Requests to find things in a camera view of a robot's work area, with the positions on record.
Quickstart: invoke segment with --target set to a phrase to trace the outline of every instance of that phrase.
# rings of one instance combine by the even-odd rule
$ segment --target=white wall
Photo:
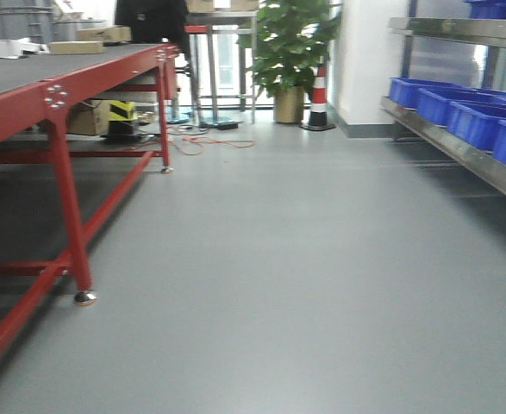
[[[340,39],[332,58],[328,101],[349,125],[391,124],[380,108],[392,76],[398,76],[403,37],[387,28],[406,16],[407,0],[345,0]]]

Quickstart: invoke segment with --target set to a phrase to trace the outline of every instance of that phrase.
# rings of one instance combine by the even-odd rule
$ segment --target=cardboard box
[[[101,135],[109,129],[109,101],[77,103],[66,118],[68,134]]]
[[[77,30],[77,41],[102,41],[103,43],[132,41],[132,31],[127,26],[84,28]]]
[[[215,11],[214,0],[186,0],[187,8],[191,13]]]
[[[105,51],[102,41],[54,41],[48,47],[51,54],[94,54]]]
[[[231,0],[230,10],[251,11],[259,8],[259,0]]]

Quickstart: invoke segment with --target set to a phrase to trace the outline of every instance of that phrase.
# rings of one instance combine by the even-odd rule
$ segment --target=black cone base
[[[310,112],[308,123],[301,123],[301,128],[308,131],[326,131],[336,128],[334,123],[328,123],[328,114],[325,112]]]
[[[327,131],[328,129],[337,128],[334,123],[327,123],[320,127],[316,127],[315,125],[308,125],[307,123],[301,123],[302,129],[307,129],[308,131]]]

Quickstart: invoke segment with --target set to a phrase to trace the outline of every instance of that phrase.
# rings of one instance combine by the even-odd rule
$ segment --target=red metal table frame
[[[22,326],[63,273],[76,280],[81,304],[95,301],[86,245],[105,223],[109,214],[131,189],[154,157],[163,160],[164,173],[170,172],[165,99],[176,93],[174,58],[178,48],[172,44],[140,47],[106,62],[73,72],[61,73],[0,94],[0,142],[38,122],[47,123],[48,151],[0,152],[0,163],[52,163],[59,187],[69,246],[55,260],[3,261],[0,275],[36,276],[34,283],[0,322],[0,358]],[[145,72],[152,72],[151,85],[121,85]],[[150,151],[102,151],[71,153],[66,140],[66,116],[70,107],[107,91],[155,91],[159,101],[160,149]],[[87,223],[82,223],[72,174],[71,156],[139,157],[137,164],[110,193]]]

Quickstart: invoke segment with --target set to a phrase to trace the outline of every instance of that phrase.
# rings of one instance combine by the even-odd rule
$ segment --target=red table
[[[0,60],[0,142],[38,122],[45,121],[49,150],[0,151],[0,163],[52,163],[59,187],[69,246],[55,260],[0,262],[0,275],[35,275],[30,288],[0,322],[0,357],[53,287],[69,273],[76,280],[77,304],[92,304],[92,277],[86,245],[154,157],[163,160],[162,173],[170,173],[165,99],[176,94],[172,44],[122,45],[98,55],[33,55],[27,59]],[[150,72],[151,85],[121,85]],[[149,151],[71,153],[66,140],[70,107],[107,90],[155,91],[159,100],[160,148]],[[137,164],[87,223],[82,223],[72,174],[71,156],[139,157]]]

